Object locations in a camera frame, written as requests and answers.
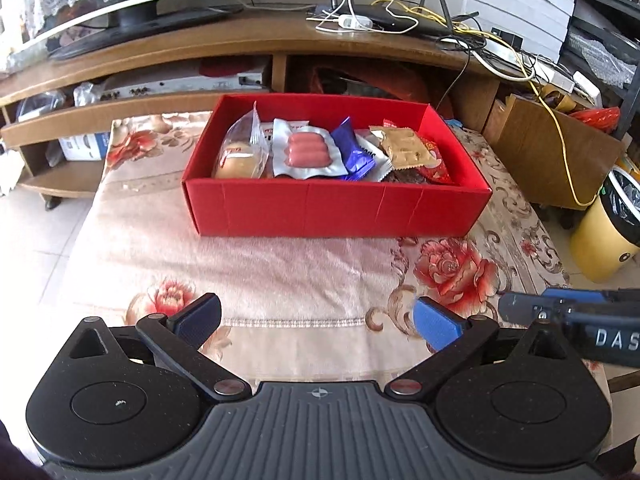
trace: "yellow cable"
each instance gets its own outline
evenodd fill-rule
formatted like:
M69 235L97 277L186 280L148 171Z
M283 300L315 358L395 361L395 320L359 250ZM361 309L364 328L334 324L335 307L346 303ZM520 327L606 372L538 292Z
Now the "yellow cable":
M375 5L380 2L390 2L390 1L391 0L376 0L371 5ZM397 0L395 1L395 4L402 7L402 9L408 13L415 14L416 16L420 16L421 18L426 18L428 20L439 22L444 27L446 27L447 25L447 20L443 16L437 14L436 12L433 12L430 9L427 9L426 7L421 7L421 6L408 7L402 2L398 2ZM475 36L483 36L485 38L490 38L491 40L497 41L498 43L503 44L507 48L510 48L511 51L514 53L516 60L518 61L518 64L520 65L520 69L522 70L522 73L525 76L527 76L527 71L524 67L524 64L522 63L522 59L520 58L520 56L518 56L515 49L509 43L504 41L502 38L490 32L485 32L484 30L476 30L474 28L469 27L466 23L462 23L462 22L453 22L453 29L455 32L458 32L460 34L473 34ZM551 115L551 118L554 120L554 123L556 125L556 129L558 130L558 135L560 135L560 141L562 142L562 159L564 160L564 170L566 171L566 177L569 181L569 187L571 188L571 194L574 196L575 203L577 203L577 205L581 207L588 207L595 202L595 200L598 197L598 193L594 195L593 199L591 199L590 202L583 203L578 200L578 197L575 194L574 181L571 178L571 172L569 171L569 162L567 161L567 158L566 158L566 144L564 142L564 135L562 134L562 128L560 127L558 118L553 113L553 110L545 103L544 99L540 97L540 93L538 92L538 89L533 84L533 82L529 81L529 85L531 86L533 93L536 95L536 97L540 101L540 104L542 104L543 107L545 107L545 110L549 113L549 115Z

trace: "tv stand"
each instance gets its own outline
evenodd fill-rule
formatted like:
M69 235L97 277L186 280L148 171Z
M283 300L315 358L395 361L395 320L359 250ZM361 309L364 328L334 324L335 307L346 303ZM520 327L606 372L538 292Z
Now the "tv stand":
M240 12L242 8L242 6L207 7L206 9L180 10L158 16L156 2L125 7L109 13L107 28L61 46L53 51L50 58L55 60L72 59L126 41L217 22Z

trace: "metal screw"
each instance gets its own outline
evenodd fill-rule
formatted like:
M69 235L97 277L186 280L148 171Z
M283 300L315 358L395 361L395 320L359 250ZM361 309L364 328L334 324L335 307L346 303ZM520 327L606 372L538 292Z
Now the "metal screw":
M412 379L396 379L389 385L389 388L396 395L408 396L420 393L422 385Z
M238 379L224 379L214 384L213 390L220 395L237 395L244 391L244 383Z

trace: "shelf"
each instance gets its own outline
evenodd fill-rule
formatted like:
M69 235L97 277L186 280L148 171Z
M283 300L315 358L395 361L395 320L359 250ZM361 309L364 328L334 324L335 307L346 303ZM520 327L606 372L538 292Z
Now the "shelf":
M63 161L55 168L27 178L22 187L63 198L91 198L98 189L104 168L103 160L90 162Z
M619 12L623 12L627 16L640 21L640 5L629 0L591 0L611 7Z
M634 64L638 64L640 60L640 47L633 48L633 46L629 45L625 40L619 38L615 34L612 34L608 30L604 30L603 28L597 27L596 25L592 25L589 22L585 22L580 18L576 18L575 16L571 18L571 25L575 28L586 32L590 36L597 38L602 44L610 45L618 49L620 52L623 52L630 58L635 59Z
M302 12L245 11L217 23L129 41L66 61L45 60L0 82L0 106L45 90L181 59L257 54L327 54L409 61L460 70L467 56L434 41L393 34L318 32ZM490 76L475 59L468 72Z
M111 131L111 121L126 117L213 110L224 92L178 92L103 101L65 108L0 130L9 148L46 140Z

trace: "tile floor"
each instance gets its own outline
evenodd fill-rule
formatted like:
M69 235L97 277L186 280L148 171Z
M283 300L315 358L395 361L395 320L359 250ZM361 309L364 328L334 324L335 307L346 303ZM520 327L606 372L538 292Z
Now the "tile floor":
M9 306L18 305L21 312L34 312L32 316L40 316L42 320L52 315L66 263L91 207L91 202L91 200L63 200L57 209L46 212L42 199L35 193L23 189L17 189L9 196L0 198L0 227L4 234L0 241L0 314L4 320L6 320ZM550 212L550 219L545 222L545 226L575 288L640 286L640 264L638 263L640 258L637 258L638 262L629 261L607 285L597 285L587 280L572 260L568 243L570 232L560 227L555 211ZM52 335L46 335L46 329L42 327L42 323L34 326L33 331L40 337L47 337L48 343L53 343L50 340ZM0 368L4 355L4 352L0 353ZM31 352L30 363L38 368L41 367L43 372L48 366L48 363L38 361L37 348ZM628 371L630 371L629 368L606 367L608 378ZM35 384L21 385L27 398L28 391L33 390L34 386ZM613 394L612 398L613 444L617 445L640 434L640 410L638 410L640 387ZM0 400L0 418L5 416L5 410L6 406L2 406ZM21 435L19 440L25 437L26 435Z

